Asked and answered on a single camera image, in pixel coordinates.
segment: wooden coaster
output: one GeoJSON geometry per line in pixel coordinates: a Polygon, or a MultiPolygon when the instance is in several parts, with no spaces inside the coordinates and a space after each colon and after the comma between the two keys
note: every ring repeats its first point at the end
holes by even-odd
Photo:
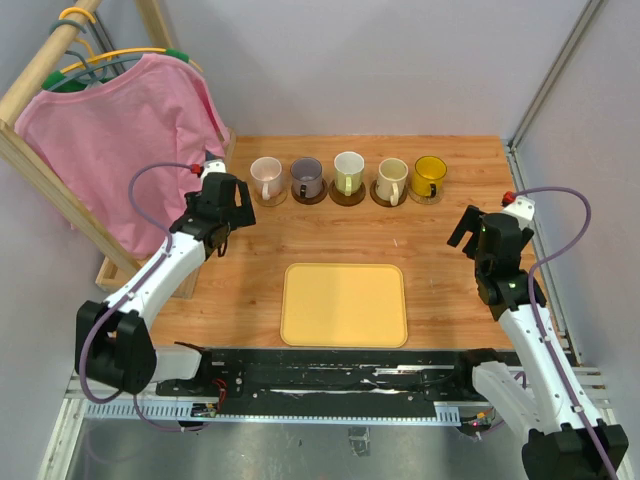
{"type": "Polygon", "coordinates": [[[255,193],[253,195],[253,201],[258,205],[262,205],[263,207],[275,207],[276,205],[280,205],[287,198],[287,189],[283,188],[282,191],[276,195],[275,197],[270,198],[269,200],[263,200],[262,196],[259,193],[255,193]]]}
{"type": "Polygon", "coordinates": [[[364,183],[360,185],[360,188],[357,192],[348,197],[338,191],[336,187],[335,180],[331,182],[331,186],[329,187],[329,196],[331,200],[336,202],[338,205],[342,205],[343,207],[353,207],[354,205],[359,204],[364,197],[367,196],[367,188],[364,186],[364,183]]]}
{"type": "MultiPolygon", "coordinates": [[[[373,183],[371,184],[371,187],[369,187],[369,193],[371,194],[371,198],[373,198],[373,201],[376,202],[381,207],[393,208],[393,205],[391,205],[391,202],[387,200],[382,200],[378,196],[378,192],[376,192],[377,186],[378,186],[378,181],[374,180],[373,183]]],[[[404,201],[407,199],[408,194],[409,194],[409,187],[405,185],[404,190],[402,191],[402,195],[400,195],[400,198],[398,199],[398,205],[395,205],[395,206],[397,207],[399,205],[402,205],[404,201]]]]}
{"type": "Polygon", "coordinates": [[[322,191],[315,197],[311,198],[302,198],[301,196],[296,194],[295,190],[293,189],[293,185],[291,185],[291,196],[296,202],[303,205],[315,205],[316,203],[320,203],[327,197],[327,193],[329,193],[329,187],[327,186],[327,181],[325,179],[322,179],[322,191]]]}

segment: white mug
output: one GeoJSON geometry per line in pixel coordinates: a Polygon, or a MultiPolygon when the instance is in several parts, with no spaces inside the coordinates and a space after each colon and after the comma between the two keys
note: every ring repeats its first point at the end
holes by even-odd
{"type": "Polygon", "coordinates": [[[284,188],[284,175],[280,160],[260,157],[251,164],[251,177],[256,190],[265,202],[277,196],[284,188]]]}
{"type": "Polygon", "coordinates": [[[382,200],[398,205],[409,175],[409,167],[399,158],[387,158],[378,167],[376,194],[382,200]]]}

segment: green mug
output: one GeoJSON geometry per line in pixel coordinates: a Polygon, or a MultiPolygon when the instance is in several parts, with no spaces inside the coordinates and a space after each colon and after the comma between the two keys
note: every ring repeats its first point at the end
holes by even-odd
{"type": "Polygon", "coordinates": [[[336,188],[344,196],[349,197],[362,185],[364,175],[364,158],[356,152],[339,153],[333,165],[336,169],[336,188]]]}

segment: wooden table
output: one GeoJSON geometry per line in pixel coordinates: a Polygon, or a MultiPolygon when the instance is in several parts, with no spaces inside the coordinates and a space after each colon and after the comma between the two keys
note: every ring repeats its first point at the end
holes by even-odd
{"type": "MultiPolygon", "coordinates": [[[[254,202],[257,225],[230,237],[224,258],[212,257],[200,270],[191,300],[172,298],[158,315],[153,341],[206,346],[282,347],[280,315],[286,268],[296,262],[391,263],[404,274],[409,339],[404,348],[511,348],[476,292],[473,262],[447,246],[469,204],[495,212],[513,190],[497,137],[240,137],[230,171],[248,180],[258,157],[291,163],[312,156],[331,180],[336,154],[353,150],[366,160],[367,197],[354,207],[327,198],[301,205],[289,193],[277,207],[254,202]],[[419,205],[408,198],[383,208],[369,196],[378,164],[398,157],[410,166],[422,155],[448,165],[443,200],[419,205]]],[[[533,263],[527,250],[523,265],[533,263]]]]}

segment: metal floor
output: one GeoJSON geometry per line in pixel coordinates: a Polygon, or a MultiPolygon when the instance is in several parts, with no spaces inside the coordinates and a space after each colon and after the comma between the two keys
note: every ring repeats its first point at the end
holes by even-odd
{"type": "Polygon", "coordinates": [[[179,434],[85,420],[67,480],[526,479],[507,427],[483,441],[453,427],[372,426],[369,438],[358,456],[345,425],[216,423],[179,434]],[[87,431],[99,461],[87,454],[87,431]],[[132,458],[113,462],[123,457],[132,458]]]}

